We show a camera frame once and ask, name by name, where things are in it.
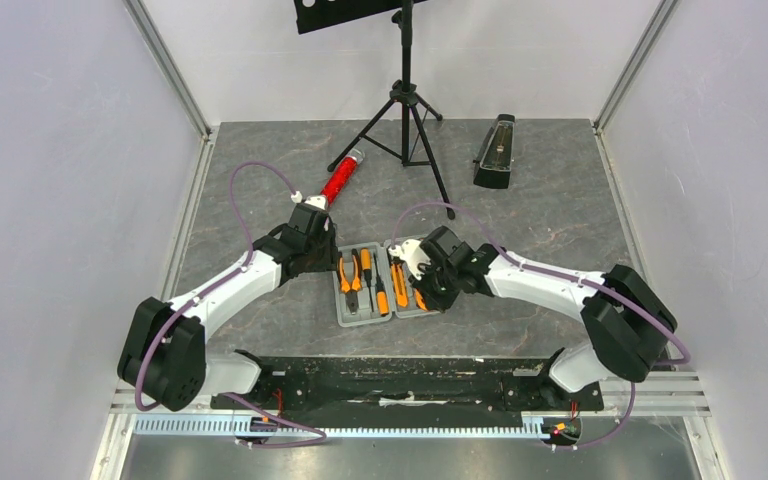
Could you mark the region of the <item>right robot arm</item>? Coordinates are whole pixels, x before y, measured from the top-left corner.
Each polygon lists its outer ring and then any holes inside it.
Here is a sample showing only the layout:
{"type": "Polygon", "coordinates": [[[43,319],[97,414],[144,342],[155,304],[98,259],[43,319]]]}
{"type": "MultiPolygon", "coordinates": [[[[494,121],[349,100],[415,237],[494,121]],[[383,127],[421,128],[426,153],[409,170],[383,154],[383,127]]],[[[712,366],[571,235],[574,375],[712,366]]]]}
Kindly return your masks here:
{"type": "Polygon", "coordinates": [[[451,229],[388,249],[431,311],[450,309],[462,294],[514,299],[580,322],[585,340],[564,347],[537,382],[540,400],[562,408],[586,386],[617,377],[643,382],[676,338],[677,321],[634,269],[582,271],[529,260],[494,242],[474,249],[451,229]]]}

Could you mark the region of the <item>grey plastic tool case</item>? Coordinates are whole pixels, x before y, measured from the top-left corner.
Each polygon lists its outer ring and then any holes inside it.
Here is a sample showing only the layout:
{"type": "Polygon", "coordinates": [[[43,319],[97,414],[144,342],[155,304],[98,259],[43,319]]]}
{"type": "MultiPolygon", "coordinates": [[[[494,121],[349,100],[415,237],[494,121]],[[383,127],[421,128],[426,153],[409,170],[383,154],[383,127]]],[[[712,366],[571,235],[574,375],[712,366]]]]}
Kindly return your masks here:
{"type": "Polygon", "coordinates": [[[406,265],[390,255],[390,246],[385,240],[337,250],[333,280],[339,326],[361,327],[431,314],[422,295],[410,286],[406,265]]]}

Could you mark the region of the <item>orange handled pliers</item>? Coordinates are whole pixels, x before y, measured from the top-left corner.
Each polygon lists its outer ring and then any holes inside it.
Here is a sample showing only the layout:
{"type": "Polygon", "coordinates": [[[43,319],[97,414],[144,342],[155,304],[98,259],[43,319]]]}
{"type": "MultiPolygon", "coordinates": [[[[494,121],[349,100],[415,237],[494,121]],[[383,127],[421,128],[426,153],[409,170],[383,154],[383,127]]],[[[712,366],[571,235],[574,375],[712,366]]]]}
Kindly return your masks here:
{"type": "Polygon", "coordinates": [[[350,315],[359,312],[358,293],[362,289],[359,263],[354,254],[349,254],[348,259],[343,255],[338,260],[338,277],[340,290],[344,294],[346,306],[350,315]]]}

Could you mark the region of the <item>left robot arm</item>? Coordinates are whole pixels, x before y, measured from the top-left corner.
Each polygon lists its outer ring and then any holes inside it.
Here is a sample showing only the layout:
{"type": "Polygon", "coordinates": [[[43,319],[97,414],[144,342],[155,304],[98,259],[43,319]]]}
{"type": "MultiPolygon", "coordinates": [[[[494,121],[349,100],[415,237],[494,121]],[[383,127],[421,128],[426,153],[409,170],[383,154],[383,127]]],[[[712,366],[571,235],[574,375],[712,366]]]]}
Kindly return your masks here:
{"type": "Polygon", "coordinates": [[[163,301],[140,302],[117,365],[118,377],[135,389],[134,403],[147,412],[176,412],[201,394],[236,394],[250,408],[267,405],[272,379],[248,353],[213,356],[207,341],[258,298],[302,274],[337,266],[336,224],[325,196],[296,204],[289,220],[256,240],[251,251],[196,289],[163,301]]]}

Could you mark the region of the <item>orange handled screwdriver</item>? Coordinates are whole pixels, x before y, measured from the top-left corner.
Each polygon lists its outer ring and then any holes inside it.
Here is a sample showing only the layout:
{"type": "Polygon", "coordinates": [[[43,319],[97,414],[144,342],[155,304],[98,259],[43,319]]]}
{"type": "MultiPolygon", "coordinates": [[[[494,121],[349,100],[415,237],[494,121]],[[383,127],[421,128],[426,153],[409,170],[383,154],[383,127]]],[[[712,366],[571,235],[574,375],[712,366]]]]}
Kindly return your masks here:
{"type": "Polygon", "coordinates": [[[363,272],[363,278],[366,284],[366,290],[369,297],[370,310],[375,311],[375,302],[373,300],[372,292],[372,259],[370,251],[367,248],[360,250],[361,268],[363,272]]]}
{"type": "Polygon", "coordinates": [[[389,301],[385,290],[384,282],[380,273],[378,256],[373,255],[373,265],[375,270],[375,293],[376,293],[376,306],[378,308],[379,315],[386,317],[390,313],[389,301]]]}

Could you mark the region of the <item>orange tape measure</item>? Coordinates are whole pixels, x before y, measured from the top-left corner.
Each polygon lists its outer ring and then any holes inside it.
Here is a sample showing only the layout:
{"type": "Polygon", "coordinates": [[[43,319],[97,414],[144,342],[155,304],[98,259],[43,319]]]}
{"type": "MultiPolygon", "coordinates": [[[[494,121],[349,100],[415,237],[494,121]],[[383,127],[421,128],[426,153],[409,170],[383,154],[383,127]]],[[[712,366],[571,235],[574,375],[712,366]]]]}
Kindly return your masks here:
{"type": "Polygon", "coordinates": [[[424,298],[418,289],[413,289],[413,296],[414,296],[414,301],[416,306],[422,311],[427,311],[427,306],[425,304],[424,298]]]}

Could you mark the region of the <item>orange black utility knife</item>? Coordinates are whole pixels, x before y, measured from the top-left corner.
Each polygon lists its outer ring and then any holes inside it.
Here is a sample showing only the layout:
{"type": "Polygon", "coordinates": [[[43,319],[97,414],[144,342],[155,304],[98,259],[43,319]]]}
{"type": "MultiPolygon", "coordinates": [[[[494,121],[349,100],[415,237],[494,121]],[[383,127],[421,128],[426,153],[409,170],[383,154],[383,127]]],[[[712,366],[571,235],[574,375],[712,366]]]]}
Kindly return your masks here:
{"type": "Polygon", "coordinates": [[[406,308],[409,306],[409,296],[401,263],[396,260],[391,260],[390,270],[396,296],[396,304],[400,308],[406,308]]]}

